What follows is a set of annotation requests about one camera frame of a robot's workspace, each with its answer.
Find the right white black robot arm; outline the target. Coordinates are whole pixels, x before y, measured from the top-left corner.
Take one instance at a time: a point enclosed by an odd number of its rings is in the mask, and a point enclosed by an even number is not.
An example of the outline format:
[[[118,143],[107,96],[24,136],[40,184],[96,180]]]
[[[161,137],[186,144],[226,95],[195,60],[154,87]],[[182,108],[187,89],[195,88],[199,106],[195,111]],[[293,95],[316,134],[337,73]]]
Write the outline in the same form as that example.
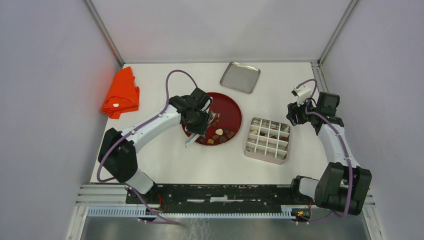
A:
[[[336,116],[340,96],[319,93],[313,100],[309,90],[292,90],[296,102],[287,106],[293,126],[310,123],[323,145],[327,167],[319,180],[298,175],[292,180],[289,199],[302,204],[309,197],[319,208],[341,213],[361,213],[372,181],[370,170],[359,166],[345,138],[343,120]]]

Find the silver serving tongs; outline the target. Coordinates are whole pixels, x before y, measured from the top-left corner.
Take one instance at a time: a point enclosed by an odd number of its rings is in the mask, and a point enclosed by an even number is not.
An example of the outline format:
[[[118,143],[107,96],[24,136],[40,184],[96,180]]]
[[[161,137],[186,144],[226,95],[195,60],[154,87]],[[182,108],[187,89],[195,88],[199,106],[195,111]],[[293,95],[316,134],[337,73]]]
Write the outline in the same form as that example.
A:
[[[205,137],[208,127],[212,125],[219,118],[219,113],[209,112],[207,114],[207,119],[202,120],[200,123],[200,132],[199,133],[191,133],[190,136],[185,141],[185,147],[190,147],[199,137]]]

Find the red round plate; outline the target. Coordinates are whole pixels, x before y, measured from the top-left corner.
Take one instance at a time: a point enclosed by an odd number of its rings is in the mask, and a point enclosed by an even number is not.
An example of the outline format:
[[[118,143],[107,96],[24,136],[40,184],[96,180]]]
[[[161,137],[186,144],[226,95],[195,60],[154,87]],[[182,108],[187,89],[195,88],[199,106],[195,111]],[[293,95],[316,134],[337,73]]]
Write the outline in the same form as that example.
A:
[[[219,113],[219,117],[215,122],[211,124],[211,126],[207,128],[206,135],[199,137],[192,145],[197,143],[203,146],[218,146],[227,143],[235,138],[235,136],[242,127],[242,111],[239,105],[232,98],[218,92],[208,92],[207,95],[212,99],[212,103],[207,104],[207,106],[209,107],[209,112]],[[187,135],[187,137],[191,135],[191,133],[186,131],[185,126],[183,126],[182,129]],[[217,129],[223,129],[223,135],[217,135]],[[227,135],[230,132],[235,132],[235,135],[232,138],[227,138]],[[219,143],[220,136],[226,137],[227,142]],[[214,140],[214,144],[207,144],[207,141],[209,139]]]

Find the pink tin box with dividers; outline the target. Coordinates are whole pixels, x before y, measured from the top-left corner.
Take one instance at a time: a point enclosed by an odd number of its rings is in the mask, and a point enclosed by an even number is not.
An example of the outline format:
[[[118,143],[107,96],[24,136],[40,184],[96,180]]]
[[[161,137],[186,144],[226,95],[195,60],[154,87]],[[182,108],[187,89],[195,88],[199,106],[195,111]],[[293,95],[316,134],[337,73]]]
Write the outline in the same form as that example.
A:
[[[259,117],[251,119],[244,147],[244,155],[255,160],[282,165],[288,157],[291,127],[288,124]]]

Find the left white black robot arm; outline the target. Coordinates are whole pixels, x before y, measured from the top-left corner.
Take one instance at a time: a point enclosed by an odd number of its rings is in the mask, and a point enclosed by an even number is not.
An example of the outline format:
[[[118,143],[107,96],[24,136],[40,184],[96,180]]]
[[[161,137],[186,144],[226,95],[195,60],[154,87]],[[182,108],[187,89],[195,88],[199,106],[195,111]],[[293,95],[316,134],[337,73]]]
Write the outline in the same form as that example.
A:
[[[210,106],[213,98],[200,88],[190,95],[170,97],[164,108],[136,125],[123,130],[110,128],[104,134],[99,154],[97,173],[105,168],[112,178],[126,184],[138,193],[145,204],[157,198],[155,182],[138,167],[137,153],[165,131],[182,125],[190,135],[186,147],[207,133]]]

